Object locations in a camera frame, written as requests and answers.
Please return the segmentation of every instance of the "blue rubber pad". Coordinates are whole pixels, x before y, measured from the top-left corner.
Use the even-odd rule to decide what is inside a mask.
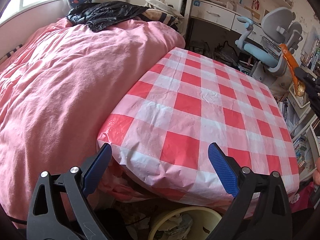
[[[209,145],[208,156],[225,191],[236,197],[239,193],[238,177],[213,143]]]
[[[111,157],[111,146],[107,144],[106,147],[96,157],[83,178],[82,192],[85,197],[87,197],[89,194],[92,194],[96,190],[103,173],[109,165]]]

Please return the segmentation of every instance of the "metal screw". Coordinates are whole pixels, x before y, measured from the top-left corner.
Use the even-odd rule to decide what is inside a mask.
[[[274,171],[274,172],[272,173],[272,176],[274,176],[275,178],[279,178],[279,177],[280,177],[280,174],[279,174],[279,172]]]
[[[47,171],[41,172],[41,177],[45,178],[46,176],[48,176],[48,172]]]
[[[78,167],[73,167],[73,168],[70,169],[71,173],[77,173],[78,171],[79,171]]]
[[[250,171],[251,171],[251,170],[250,170],[248,167],[243,167],[243,168],[242,168],[242,172],[245,173],[245,174],[249,174]]]

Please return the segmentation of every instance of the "black garment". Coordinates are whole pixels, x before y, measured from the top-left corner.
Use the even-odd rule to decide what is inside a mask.
[[[67,19],[73,24],[87,24],[93,32],[136,17],[148,7],[132,5],[121,1],[104,3],[83,3],[69,11]]]

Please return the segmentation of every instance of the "checkered tablecloth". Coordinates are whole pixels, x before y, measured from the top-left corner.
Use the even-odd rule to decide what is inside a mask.
[[[170,51],[130,89],[100,130],[104,142],[114,160],[99,188],[120,201],[229,204],[233,197],[208,159],[212,142],[255,173],[279,171],[289,195],[299,187],[291,138],[269,89],[183,49]]]

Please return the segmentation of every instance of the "pink duvet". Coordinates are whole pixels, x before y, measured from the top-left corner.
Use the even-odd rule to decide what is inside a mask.
[[[42,171],[65,173],[96,153],[105,119],[174,47],[184,47],[182,36],[159,22],[93,33],[61,19],[0,65],[0,203],[8,215],[27,218]]]

